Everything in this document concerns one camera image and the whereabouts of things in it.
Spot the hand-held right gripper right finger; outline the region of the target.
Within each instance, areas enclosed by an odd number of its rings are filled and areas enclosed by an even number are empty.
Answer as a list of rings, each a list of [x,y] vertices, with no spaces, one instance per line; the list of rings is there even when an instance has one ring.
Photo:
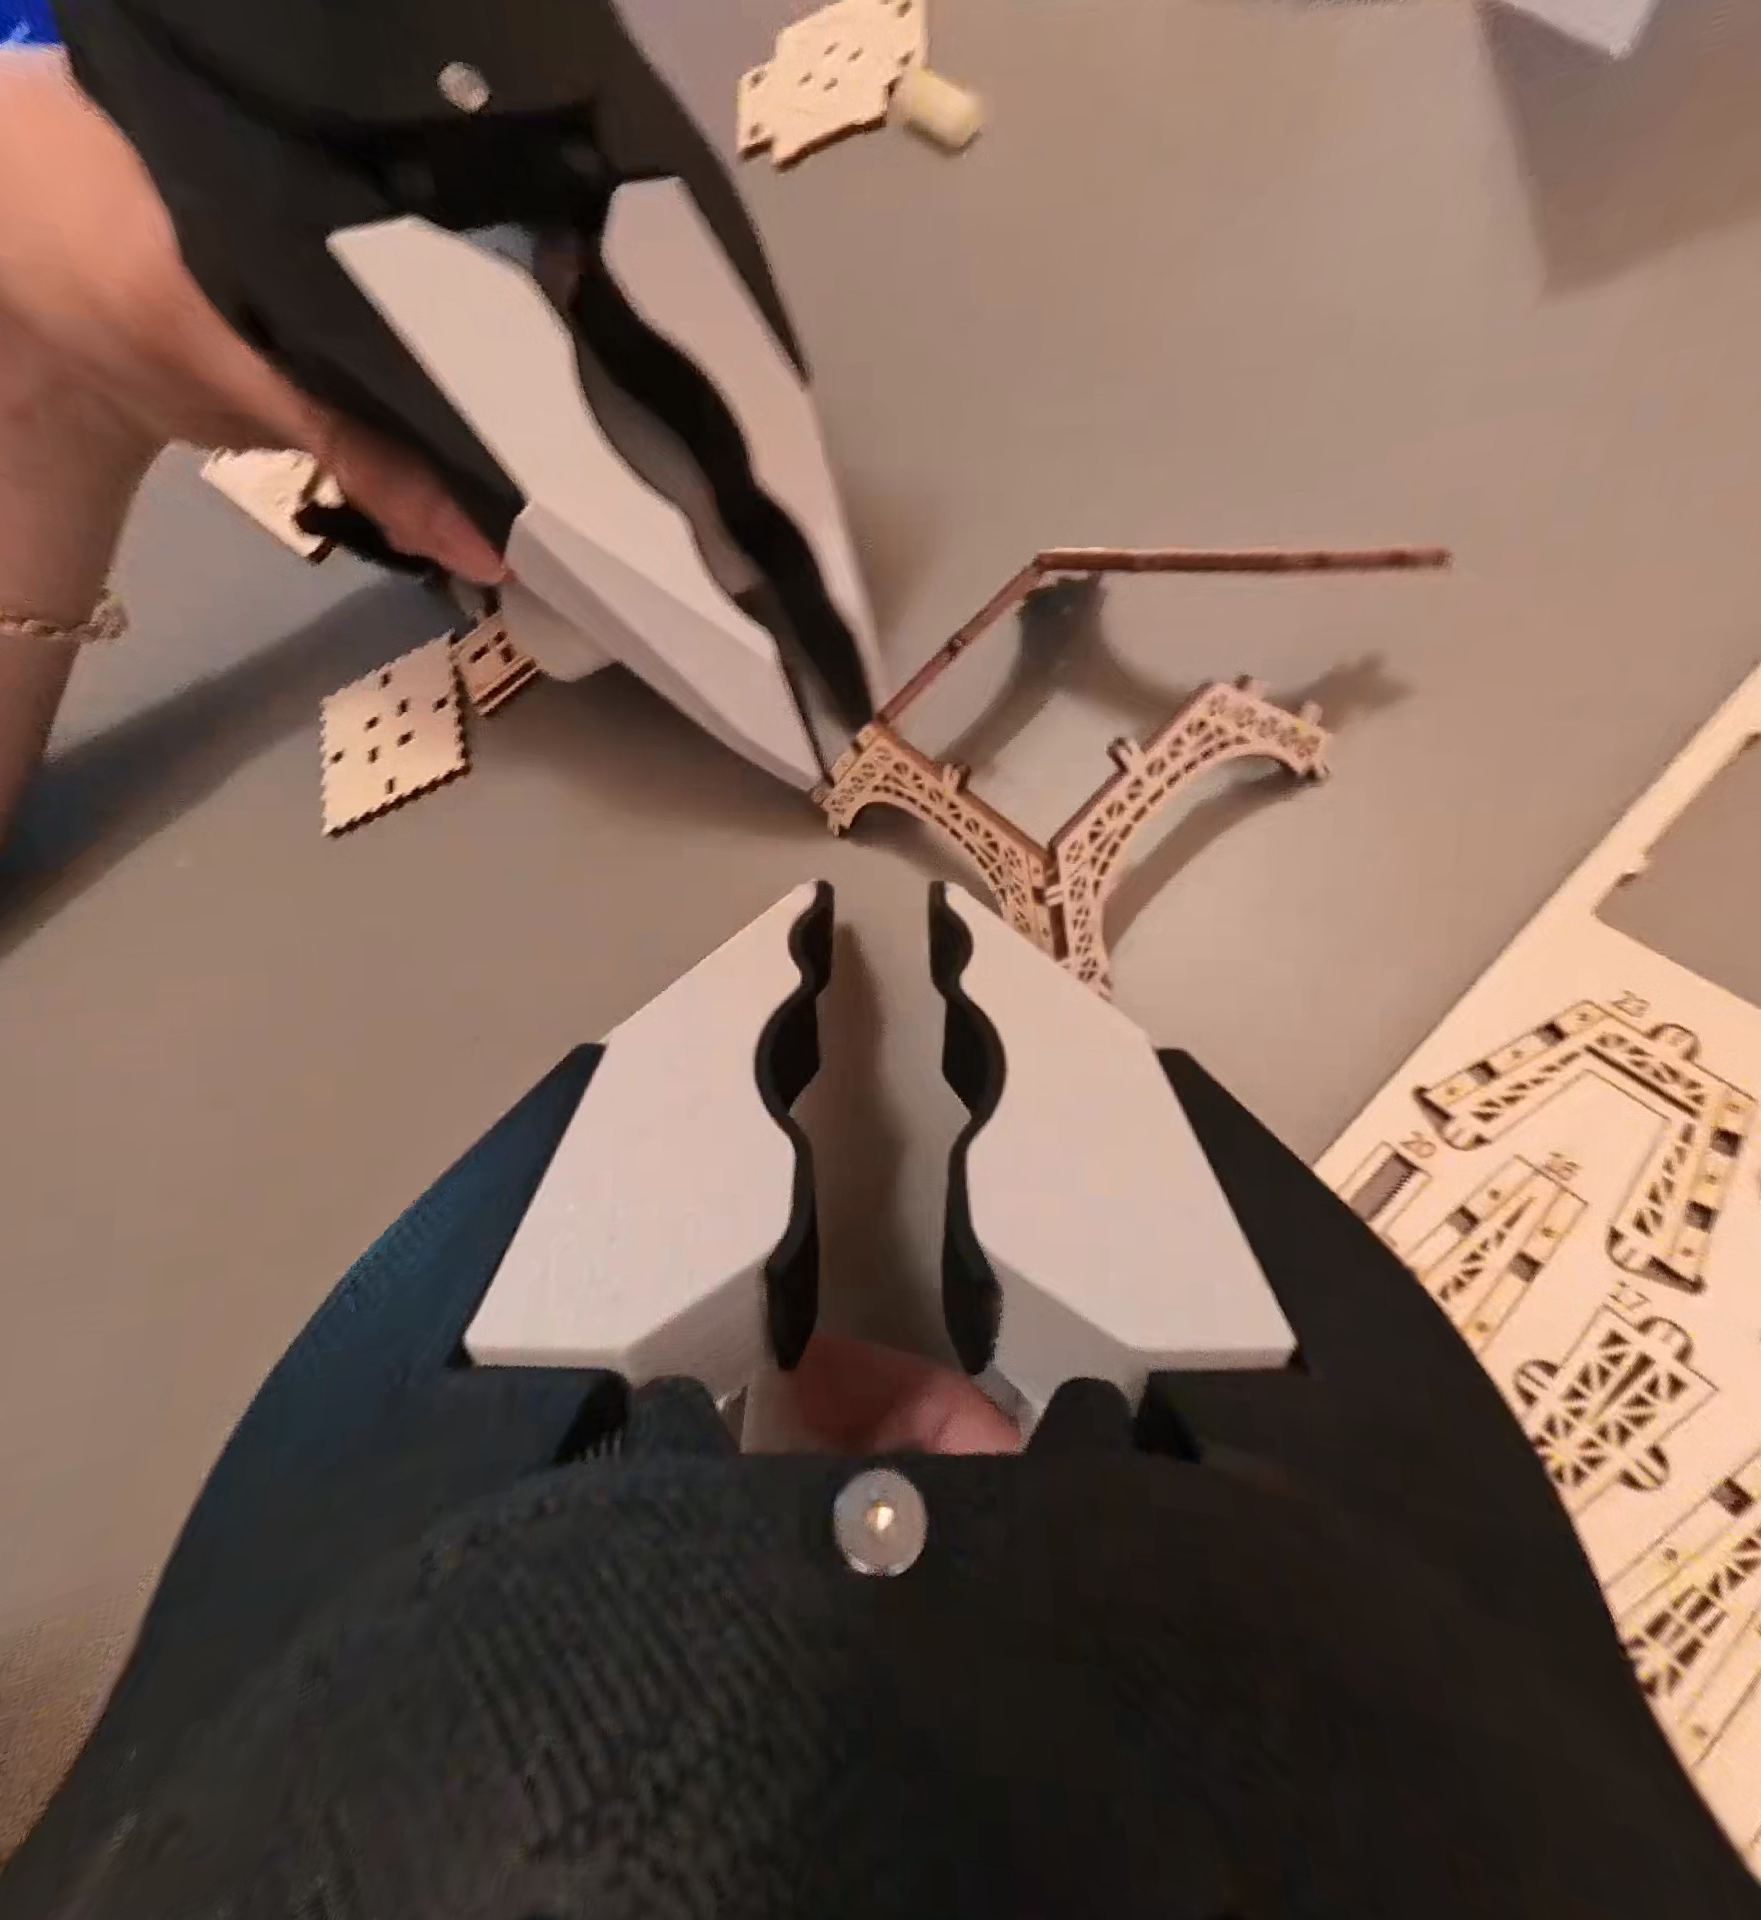
[[[1106,1380],[1270,1371],[1298,1352],[1147,1032],[937,881],[928,966],[941,1073],[965,1118],[947,1154],[941,1311],[965,1373],[1046,1409]]]

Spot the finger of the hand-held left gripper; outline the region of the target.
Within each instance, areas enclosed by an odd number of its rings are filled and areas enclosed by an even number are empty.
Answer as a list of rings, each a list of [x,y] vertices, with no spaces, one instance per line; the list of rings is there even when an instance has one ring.
[[[748,612],[771,616],[804,713],[868,725],[874,621],[812,376],[684,180],[614,190],[577,338],[748,569]]]
[[[813,787],[820,755],[772,636],[615,450],[526,267],[413,216],[328,248],[523,498],[503,592],[514,645],[564,680],[624,666],[753,767]]]

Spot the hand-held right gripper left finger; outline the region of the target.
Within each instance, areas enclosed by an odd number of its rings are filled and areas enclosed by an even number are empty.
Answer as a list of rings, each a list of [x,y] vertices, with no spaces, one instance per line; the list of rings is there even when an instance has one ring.
[[[471,1320],[475,1364],[710,1396],[798,1365],[820,1217],[796,1109],[834,939],[834,888],[798,885],[606,1037]]]

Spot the wooden arch frame assembly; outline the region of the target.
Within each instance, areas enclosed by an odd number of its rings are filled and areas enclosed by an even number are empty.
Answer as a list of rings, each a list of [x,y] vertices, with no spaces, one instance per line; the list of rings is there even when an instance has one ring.
[[[1040,550],[995,595],[924,660],[886,700],[871,722],[903,730],[908,713],[1002,617],[1038,592],[1107,576],[1352,576],[1420,573],[1452,564],[1445,546],[1398,545],[1362,548],[1314,546],[1114,546],[1077,545]],[[1135,842],[1200,778],[1243,762],[1273,767],[1295,781],[1330,776],[1331,730],[1321,706],[1278,705],[1254,678],[1197,689],[1148,739],[1119,737],[1107,747],[1112,776],[1047,839],[1060,880],[1060,923],[1066,963],[1081,985],[1107,997],[1112,957],[1107,899]]]

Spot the grey desk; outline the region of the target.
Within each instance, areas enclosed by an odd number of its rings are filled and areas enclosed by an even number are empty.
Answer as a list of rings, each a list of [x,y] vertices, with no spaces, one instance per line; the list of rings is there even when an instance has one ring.
[[[934,5],[965,156],[744,170],[871,608],[913,672],[1047,545],[1447,545],[1123,581],[916,708],[1056,826],[1209,678],[1335,728],[1114,899],[1121,1006],[1317,1157],[1761,655],[1761,5],[1625,61],[1491,5]],[[171,456],[0,862],[0,1857],[88,1741],[229,1432],[353,1261],[567,1052],[837,891],[822,1320],[938,1352],[924,899],[954,871],[625,673],[320,826],[323,696],[443,629]]]

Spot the person's left hand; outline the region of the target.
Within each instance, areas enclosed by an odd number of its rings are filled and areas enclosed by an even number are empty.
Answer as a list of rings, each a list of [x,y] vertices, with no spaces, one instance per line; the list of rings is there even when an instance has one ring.
[[[0,48],[0,313],[149,443],[301,450],[401,555],[476,585],[510,579],[423,460],[308,396],[221,317],[145,163],[52,48]]]

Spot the person's right hand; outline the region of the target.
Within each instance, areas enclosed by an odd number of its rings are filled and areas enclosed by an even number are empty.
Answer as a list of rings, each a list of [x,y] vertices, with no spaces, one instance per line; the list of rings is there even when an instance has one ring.
[[[1022,1452],[1024,1437],[989,1393],[938,1360],[815,1332],[791,1371],[748,1385],[744,1452]]]

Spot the cross-shaped wooden plate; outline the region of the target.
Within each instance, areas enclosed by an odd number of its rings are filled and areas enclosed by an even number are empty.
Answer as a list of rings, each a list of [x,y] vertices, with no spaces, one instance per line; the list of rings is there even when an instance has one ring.
[[[737,144],[776,168],[888,120],[903,76],[927,61],[922,2],[836,2],[783,27],[739,82]]]

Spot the small pale wax stick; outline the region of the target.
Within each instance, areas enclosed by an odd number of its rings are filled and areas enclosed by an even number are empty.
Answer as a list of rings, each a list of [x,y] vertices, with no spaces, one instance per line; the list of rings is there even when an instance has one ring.
[[[962,82],[942,76],[924,63],[910,65],[894,89],[898,122],[938,147],[962,154],[984,128],[983,99]]]

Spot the wooden sheet with long parts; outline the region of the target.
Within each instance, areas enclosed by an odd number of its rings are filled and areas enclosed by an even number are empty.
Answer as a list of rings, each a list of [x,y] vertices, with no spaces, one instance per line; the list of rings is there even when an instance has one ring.
[[[1317,1170],[1558,1489],[1761,1883],[1761,1009],[1599,918],[1761,740],[1761,661]]]

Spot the wooden four-square connector frame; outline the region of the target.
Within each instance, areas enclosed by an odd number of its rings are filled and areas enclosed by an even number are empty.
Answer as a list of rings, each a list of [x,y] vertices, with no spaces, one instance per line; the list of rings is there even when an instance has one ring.
[[[454,666],[476,714],[498,713],[542,676],[538,663],[509,633],[498,589],[472,587],[428,560],[399,555],[312,455],[215,450],[202,460],[200,476],[308,563],[349,552],[434,589],[456,612]]]

